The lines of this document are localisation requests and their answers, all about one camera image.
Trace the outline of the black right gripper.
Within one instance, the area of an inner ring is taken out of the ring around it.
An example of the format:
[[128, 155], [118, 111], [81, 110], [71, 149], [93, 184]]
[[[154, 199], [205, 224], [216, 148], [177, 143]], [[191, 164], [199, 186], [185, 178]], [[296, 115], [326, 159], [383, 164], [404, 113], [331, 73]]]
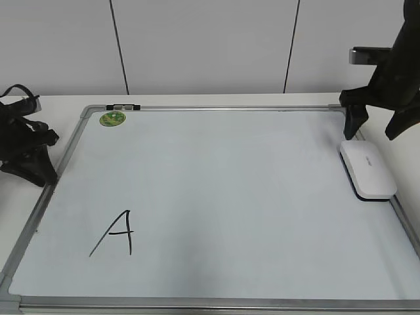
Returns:
[[369, 119], [365, 105], [394, 112], [385, 134], [394, 140], [419, 123], [419, 21], [403, 23], [386, 61], [364, 87], [343, 90], [339, 97], [346, 107], [345, 138], [353, 138]]

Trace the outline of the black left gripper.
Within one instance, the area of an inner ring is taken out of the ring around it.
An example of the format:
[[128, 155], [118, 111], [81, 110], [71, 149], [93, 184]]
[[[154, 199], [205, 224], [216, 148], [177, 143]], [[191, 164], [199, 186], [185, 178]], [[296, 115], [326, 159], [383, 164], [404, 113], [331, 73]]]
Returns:
[[42, 121], [32, 121], [1, 103], [1, 171], [38, 186], [54, 185], [58, 175], [46, 147], [54, 146], [57, 133]]

